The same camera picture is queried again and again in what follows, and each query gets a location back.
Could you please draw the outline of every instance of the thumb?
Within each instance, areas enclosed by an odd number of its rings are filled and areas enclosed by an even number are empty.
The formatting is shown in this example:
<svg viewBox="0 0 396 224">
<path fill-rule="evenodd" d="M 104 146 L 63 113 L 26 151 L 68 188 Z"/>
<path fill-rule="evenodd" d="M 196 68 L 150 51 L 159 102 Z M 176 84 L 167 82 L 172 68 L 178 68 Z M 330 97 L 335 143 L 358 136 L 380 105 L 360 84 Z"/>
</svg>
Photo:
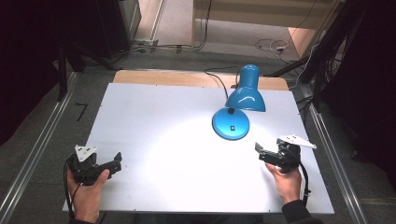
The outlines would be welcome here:
<svg viewBox="0 0 396 224">
<path fill-rule="evenodd" d="M 102 171 L 102 173 L 98 176 L 98 179 L 96 180 L 94 185 L 97 188 L 101 188 L 105 184 L 105 182 L 107 181 L 109 174 L 110 174 L 110 171 L 107 170 L 107 169 Z"/>
</svg>

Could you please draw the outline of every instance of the wire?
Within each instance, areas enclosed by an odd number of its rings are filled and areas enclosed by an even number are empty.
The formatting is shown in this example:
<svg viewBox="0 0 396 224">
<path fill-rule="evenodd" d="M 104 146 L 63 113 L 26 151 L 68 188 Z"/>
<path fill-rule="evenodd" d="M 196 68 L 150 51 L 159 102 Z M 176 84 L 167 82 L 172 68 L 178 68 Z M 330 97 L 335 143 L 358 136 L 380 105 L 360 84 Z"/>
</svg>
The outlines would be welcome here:
<svg viewBox="0 0 396 224">
<path fill-rule="evenodd" d="M 157 45 L 157 46 L 143 46 L 143 47 L 136 47 L 134 49 L 130 49 L 128 52 L 131 51 L 139 51 L 142 49 L 175 49 L 175 50 L 200 50 L 204 47 L 206 41 L 207 41 L 207 27 L 209 24 L 209 18 L 210 18 L 210 11 L 212 8 L 212 2 L 213 0 L 210 0 L 209 2 L 209 7 L 206 12 L 206 18 L 205 18 L 205 35 L 204 35 L 204 40 L 198 45 L 198 46 L 192 46 L 192 45 Z"/>
<path fill-rule="evenodd" d="M 73 206 L 72 203 L 70 202 L 70 195 L 69 195 L 69 189 L 67 186 L 67 165 L 70 162 L 70 158 L 68 158 L 65 163 L 64 163 L 64 193 L 66 197 L 66 203 L 67 203 L 67 208 L 69 209 L 69 217 L 70 218 L 75 218 L 75 214 L 73 212 Z"/>
<path fill-rule="evenodd" d="M 305 64 L 305 66 L 304 66 L 303 71 L 300 73 L 299 76 L 297 76 L 295 85 L 292 86 L 292 87 L 290 87 L 289 89 L 293 89 L 293 88 L 295 88 L 295 87 L 297 86 L 298 81 L 299 81 L 299 79 L 300 79 L 300 76 L 303 74 L 303 72 L 304 72 L 305 69 L 306 69 L 306 66 L 308 65 L 309 61 L 311 60 L 311 57 L 312 57 L 312 53 L 313 53 L 314 48 L 317 47 L 318 45 L 319 45 L 319 44 L 314 45 L 314 46 L 312 47 L 312 49 L 310 50 L 309 58 L 308 58 L 308 61 L 306 61 L 306 64 Z"/>
<path fill-rule="evenodd" d="M 311 190 L 309 190 L 309 188 L 308 188 L 308 172 L 305 170 L 305 167 L 303 166 L 301 159 L 299 159 L 299 157 L 294 155 L 294 153 L 292 153 L 288 148 L 286 148 L 286 150 L 294 157 L 295 160 L 297 160 L 299 162 L 299 165 L 301 166 L 301 169 L 303 170 L 303 175 L 304 175 L 304 179 L 305 179 L 303 203 L 306 206 L 306 203 L 308 202 L 309 193 L 311 192 Z"/>
<path fill-rule="evenodd" d="M 288 44 L 287 44 L 285 47 L 287 47 L 287 46 L 289 45 L 289 42 L 291 41 L 291 38 L 293 37 L 293 35 L 294 35 L 294 33 L 296 32 L 296 30 L 297 30 L 298 28 L 300 28 L 300 26 L 303 25 L 303 23 L 308 19 L 308 17 L 309 17 L 309 15 L 311 14 L 312 9 L 314 8 L 316 2 L 317 2 L 317 0 L 314 0 L 314 3 L 312 4 L 311 8 L 309 8 L 308 14 L 306 14 L 304 20 L 303 20 L 302 22 L 300 22 L 300 24 L 298 24 L 298 26 L 294 29 L 293 33 L 292 33 L 291 36 L 290 36 L 289 41 L 287 42 Z"/>
<path fill-rule="evenodd" d="M 227 68 L 237 68 L 237 69 L 238 69 L 238 71 L 236 72 L 236 76 L 235 76 L 235 85 L 238 86 L 238 85 L 239 85 L 239 82 L 238 82 L 237 79 L 238 79 L 239 71 L 240 71 L 240 69 L 239 69 L 238 66 L 207 68 L 204 72 L 205 72 L 207 75 L 210 75 L 210 76 L 212 76 L 212 77 L 215 77 L 215 78 L 217 78 L 217 79 L 220 81 L 221 85 L 223 86 L 224 92 L 225 92 L 225 97 L 226 97 L 226 99 L 228 100 L 227 88 L 225 87 L 225 85 L 224 85 L 224 83 L 222 82 L 221 78 L 218 77 L 218 76 L 216 76 L 215 74 L 208 73 L 208 71 L 210 71 L 210 70 L 221 70 L 221 69 L 227 69 Z"/>
</svg>

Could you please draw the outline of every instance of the human hand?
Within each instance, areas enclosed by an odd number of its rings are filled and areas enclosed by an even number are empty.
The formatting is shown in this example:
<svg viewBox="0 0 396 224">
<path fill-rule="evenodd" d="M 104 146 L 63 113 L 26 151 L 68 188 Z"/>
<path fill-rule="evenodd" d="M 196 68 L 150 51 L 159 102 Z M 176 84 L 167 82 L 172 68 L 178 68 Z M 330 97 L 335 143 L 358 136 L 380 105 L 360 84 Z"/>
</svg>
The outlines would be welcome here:
<svg viewBox="0 0 396 224">
<path fill-rule="evenodd" d="M 283 204 L 300 199 L 301 174 L 299 170 L 293 169 L 285 174 L 280 173 L 279 169 L 270 163 L 265 163 L 268 171 L 274 176 L 277 192 Z"/>
<path fill-rule="evenodd" d="M 92 186 L 78 186 L 73 173 L 67 171 L 67 186 L 70 195 L 74 198 L 75 219 L 95 223 L 99 218 L 99 205 L 101 201 L 102 186 L 108 178 L 109 170 L 104 170 Z"/>
</svg>

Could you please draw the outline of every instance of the metal frame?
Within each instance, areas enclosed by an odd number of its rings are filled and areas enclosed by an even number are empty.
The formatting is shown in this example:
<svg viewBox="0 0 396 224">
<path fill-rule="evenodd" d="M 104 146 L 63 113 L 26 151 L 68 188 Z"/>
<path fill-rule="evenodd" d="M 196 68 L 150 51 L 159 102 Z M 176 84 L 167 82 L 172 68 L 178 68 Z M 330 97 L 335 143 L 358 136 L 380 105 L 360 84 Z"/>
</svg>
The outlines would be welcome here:
<svg viewBox="0 0 396 224">
<path fill-rule="evenodd" d="M 304 97 L 312 95 L 309 84 L 302 84 L 301 89 Z M 363 210 L 361 209 L 361 204 L 359 203 L 358 196 L 356 195 L 355 190 L 353 189 L 352 184 L 349 181 L 347 172 L 344 169 L 344 166 L 341 163 L 340 159 L 338 158 L 336 149 L 327 131 L 323 117 L 320 113 L 317 112 L 313 105 L 309 107 L 309 111 L 317 127 L 318 134 L 332 166 L 332 170 L 334 171 L 335 178 L 337 179 L 340 190 L 343 193 L 344 200 L 346 201 L 346 206 L 349 210 L 349 214 L 352 217 L 353 223 L 368 223 L 363 213 Z"/>
<path fill-rule="evenodd" d="M 18 201 L 27 187 L 30 177 L 35 171 L 35 168 L 46 149 L 47 143 L 49 142 L 59 120 L 61 119 L 62 114 L 64 113 L 70 97 L 73 94 L 77 81 L 77 73 L 73 72 L 68 79 L 69 92 L 65 95 L 62 101 L 58 102 L 54 107 L 43 131 L 38 136 L 29 156 L 24 162 L 17 177 L 9 187 L 5 199 L 2 201 L 0 208 L 0 224 L 8 223 L 9 219 L 11 218 Z"/>
</svg>

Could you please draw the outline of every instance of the lamp cord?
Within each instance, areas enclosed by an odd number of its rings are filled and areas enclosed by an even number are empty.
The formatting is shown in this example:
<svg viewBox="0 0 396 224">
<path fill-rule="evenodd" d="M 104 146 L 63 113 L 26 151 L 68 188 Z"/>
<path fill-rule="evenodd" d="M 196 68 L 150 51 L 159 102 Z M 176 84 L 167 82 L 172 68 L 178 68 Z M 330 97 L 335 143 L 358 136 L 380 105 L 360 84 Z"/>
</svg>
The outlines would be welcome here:
<svg viewBox="0 0 396 224">
<path fill-rule="evenodd" d="M 208 72 L 208 71 L 210 71 L 210 70 L 221 70 L 221 69 L 227 69 L 227 68 L 237 68 L 237 69 L 238 69 L 238 71 L 236 72 L 236 76 L 235 76 L 235 85 L 238 86 L 238 84 L 239 84 L 239 82 L 238 82 L 238 76 L 239 76 L 239 71 L 240 71 L 240 69 L 239 69 L 238 66 L 218 67 L 218 68 L 207 68 L 204 72 L 205 72 L 205 74 L 210 75 L 210 76 L 212 76 L 212 77 L 215 77 L 215 78 L 217 78 L 217 79 L 220 81 L 221 85 L 223 86 L 224 92 L 225 92 L 225 98 L 228 100 L 227 88 L 225 87 L 225 85 L 224 85 L 223 81 L 221 80 L 221 78 L 218 77 L 218 76 L 216 76 L 215 74 L 212 74 L 212 73 L 209 73 L 209 72 Z"/>
</svg>

